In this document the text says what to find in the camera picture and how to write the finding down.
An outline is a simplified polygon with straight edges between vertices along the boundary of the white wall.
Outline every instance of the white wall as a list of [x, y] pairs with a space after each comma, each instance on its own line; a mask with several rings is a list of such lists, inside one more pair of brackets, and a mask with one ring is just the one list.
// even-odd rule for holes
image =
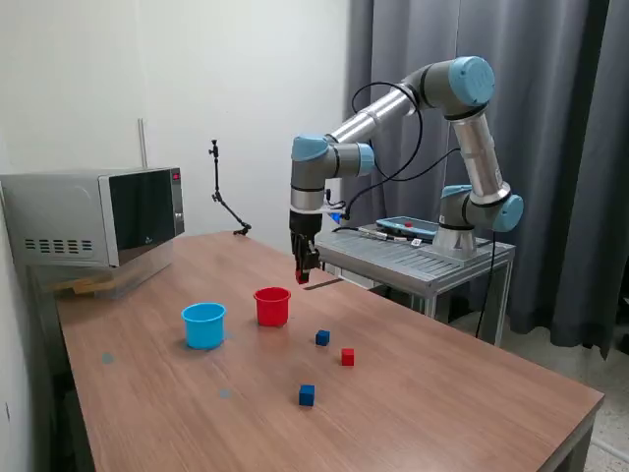
[[[0, 136], [0, 173], [11, 170]], [[0, 468], [46, 470], [50, 391], [41, 338], [29, 323], [0, 207]]]
[[348, 0], [138, 0], [148, 160], [182, 167], [186, 232], [239, 229], [290, 251], [291, 145], [342, 121]]
[[[145, 118], [149, 163], [182, 166], [188, 234], [238, 228], [210, 198], [216, 138], [227, 202], [290, 251], [291, 144], [342, 120], [348, 13], [349, 0], [4, 0], [0, 174], [138, 166]], [[38, 336], [0, 213], [3, 472], [46, 458]]]
[[144, 117], [129, 0], [3, 0], [0, 133], [16, 171], [140, 166]]
[[[141, 164], [136, 13], [128, 0], [3, 0], [0, 174]], [[2, 472], [46, 470], [50, 401], [39, 324], [17, 284], [0, 208]]]

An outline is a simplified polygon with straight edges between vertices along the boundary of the tiled floor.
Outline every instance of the tiled floor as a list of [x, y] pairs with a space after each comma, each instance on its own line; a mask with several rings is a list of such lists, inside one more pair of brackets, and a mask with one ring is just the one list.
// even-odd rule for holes
[[[472, 314], [453, 325], [473, 331], [477, 320], [478, 314]], [[604, 361], [597, 348], [556, 347], [550, 344], [549, 332], [544, 328], [521, 335], [511, 332], [507, 326], [502, 336], [502, 348], [605, 393], [604, 404], [595, 422], [594, 437], [629, 453], [628, 355], [613, 349]], [[591, 445], [586, 471], [629, 472], [629, 463]]]

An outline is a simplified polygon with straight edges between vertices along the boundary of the black cable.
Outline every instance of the black cable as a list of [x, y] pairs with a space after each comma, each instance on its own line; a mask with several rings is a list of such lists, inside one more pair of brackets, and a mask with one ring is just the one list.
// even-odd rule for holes
[[422, 172], [420, 172], [417, 175], [414, 175], [412, 177], [406, 177], [404, 179], [398, 179], [395, 182], [408, 182], [409, 180], [413, 180], [413, 179], [417, 179], [418, 177], [422, 177], [425, 174], [428, 174], [430, 171], [432, 171], [443, 159], [445, 159], [446, 157], [448, 157], [452, 152], [456, 151], [456, 150], [461, 150], [459, 147], [454, 147], [451, 150], [449, 150], [446, 154], [444, 154], [442, 157], [440, 157], [439, 159], [437, 159], [435, 162], [433, 162], [431, 165], [429, 165], [426, 169], [424, 169]]
[[338, 231], [358, 231], [358, 228], [355, 228], [354, 226], [337, 226], [332, 230], [333, 233]]
[[493, 275], [493, 262], [495, 261], [495, 233], [491, 232], [491, 264], [489, 265], [489, 274], [487, 276], [487, 287], [485, 289], [485, 298], [483, 299], [483, 307], [481, 308], [481, 316], [479, 317], [479, 323], [476, 326], [475, 338], [479, 337], [481, 331], [481, 323], [483, 322], [483, 315], [485, 314], [485, 308], [487, 305], [487, 298], [489, 297], [489, 288], [491, 287], [491, 276]]
[[[356, 98], [358, 97], [359, 93], [360, 93], [361, 91], [363, 91], [364, 89], [367, 89], [367, 88], [372, 87], [372, 86], [375, 86], [375, 85], [388, 85], [388, 86], [390, 86], [390, 87], [393, 87], [393, 88], [395, 88], [395, 89], [398, 89], [398, 90], [399, 90], [399, 91], [401, 91], [401, 92], [404, 92], [404, 90], [403, 90], [403, 89], [401, 89], [399, 86], [397, 86], [396, 84], [389, 83], [389, 82], [382, 82], [382, 83], [380, 83], [380, 82], [378, 82], [378, 83], [377, 83], [377, 82], [372, 82], [371, 84], [367, 84], [366, 86], [364, 86], [364, 87], [359, 88], [358, 90], [356, 90], [356, 92], [354, 93], [354, 96], [352, 96], [352, 111], [353, 111], [355, 114], [356, 114], [356, 113], [358, 113], [358, 108], [356, 108]], [[418, 109], [418, 106], [417, 106], [416, 101], [413, 99], [413, 97], [412, 97], [412, 96], [409, 96], [409, 94], [408, 94], [408, 93], [405, 93], [405, 94], [406, 94], [407, 98], [409, 98], [409, 99], [411, 100], [411, 102], [413, 103], [413, 106], [415, 107], [415, 110], [418, 112], [418, 115], [419, 115], [419, 109]], [[424, 127], [424, 122], [422, 121], [422, 117], [421, 117], [421, 116], [420, 116], [420, 126], [421, 126], [422, 128]], [[388, 180], [390, 180], [390, 181], [393, 181], [393, 182], [404, 182], [403, 180], [398, 180], [398, 179], [396, 179], [396, 178], [395, 178], [395, 175], [396, 175], [396, 174], [393, 174], [392, 176], [388, 176], [388, 175], [386, 175], [386, 174], [384, 173], [384, 171], [380, 168], [380, 164], [379, 164], [379, 163], [378, 163], [378, 161], [377, 161], [377, 156], [375, 155], [375, 147], [373, 146], [373, 142], [372, 142], [372, 140], [369, 140], [369, 143], [370, 143], [370, 147], [373, 149], [373, 164], [375, 165], [375, 168], [377, 169], [378, 173], [379, 173], [382, 177], [384, 177], [385, 179], [387, 179], [387, 181], [388, 181]], [[411, 160], [413, 160], [415, 157], [416, 157], [416, 156], [415, 156], [415, 154], [413, 154], [413, 155], [411, 156]]]
[[424, 118], [422, 117], [422, 113], [420, 113], [420, 108], [419, 108], [418, 104], [416, 103], [415, 99], [413, 98], [413, 96], [410, 93], [408, 93], [407, 91], [405, 91], [403, 88], [401, 88], [400, 86], [398, 86], [396, 84], [392, 84], [391, 82], [372, 82], [370, 84], [367, 84], [366, 86], [362, 86], [358, 90], [356, 90], [356, 93], [354, 93], [354, 96], [352, 97], [352, 102], [354, 102], [356, 96], [361, 91], [363, 91], [365, 89], [368, 89], [368, 88], [371, 88], [373, 86], [388, 86], [388, 87], [391, 87], [393, 89], [397, 89], [397, 90], [401, 91], [402, 93], [404, 93], [407, 96], [407, 98], [411, 101], [413, 106], [415, 106], [415, 113], [417, 113], [418, 120], [420, 122], [420, 132], [418, 134], [417, 143], [415, 144], [415, 148], [413, 149], [413, 152], [411, 153], [411, 156], [408, 158], [408, 160], [398, 170], [393, 172], [391, 175], [386, 177], [381, 182], [378, 182], [376, 184], [370, 185], [370, 186], [364, 188], [363, 190], [359, 191], [352, 198], [352, 200], [350, 200], [350, 202], [347, 204], [347, 207], [345, 209], [345, 213], [343, 214], [343, 218], [344, 219], [350, 219], [350, 210], [352, 209], [352, 205], [354, 204], [354, 202], [361, 195], [364, 195], [366, 192], [369, 192], [370, 190], [373, 190], [376, 187], [384, 185], [386, 182], [388, 182], [389, 180], [391, 180], [394, 177], [398, 176], [401, 172], [404, 171], [404, 169], [406, 169], [409, 165], [411, 165], [411, 162], [413, 162], [413, 160], [417, 156], [418, 151], [420, 150], [420, 145], [422, 144], [422, 137], [424, 136]]

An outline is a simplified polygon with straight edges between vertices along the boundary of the table leg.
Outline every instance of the table leg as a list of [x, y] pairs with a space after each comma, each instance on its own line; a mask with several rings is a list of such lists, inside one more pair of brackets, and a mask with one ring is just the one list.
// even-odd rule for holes
[[424, 312], [424, 297], [411, 294], [411, 310], [419, 313]]
[[491, 286], [487, 294], [485, 314], [479, 338], [496, 346], [502, 339], [502, 328], [506, 315], [507, 299], [509, 296], [509, 283], [511, 280], [512, 263], [503, 265], [493, 270]]
[[591, 438], [592, 428], [584, 434], [566, 458], [563, 459], [563, 462], [556, 468], [556, 472], [583, 472], [586, 467], [586, 457], [588, 457]]
[[425, 299], [424, 315], [433, 320], [436, 317], [436, 295]]

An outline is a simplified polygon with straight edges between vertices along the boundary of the light blue joint cap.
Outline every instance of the light blue joint cap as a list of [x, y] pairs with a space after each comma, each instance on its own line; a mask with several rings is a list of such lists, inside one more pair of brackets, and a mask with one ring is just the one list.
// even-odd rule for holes
[[293, 140], [291, 159], [311, 160], [327, 153], [328, 142], [322, 135], [299, 135]]
[[370, 145], [359, 143], [358, 151], [361, 155], [361, 165], [358, 169], [358, 175], [368, 175], [372, 172], [375, 163], [373, 149]]
[[471, 185], [448, 185], [443, 187], [441, 191], [441, 197], [445, 199], [451, 195], [462, 194], [463, 192], [470, 192], [472, 190]]
[[457, 98], [468, 106], [484, 105], [493, 97], [495, 76], [482, 57], [456, 58], [450, 65], [448, 81]]
[[512, 195], [502, 204], [500, 213], [493, 221], [491, 229], [499, 233], [506, 233], [515, 228], [524, 212], [524, 200], [519, 195]]

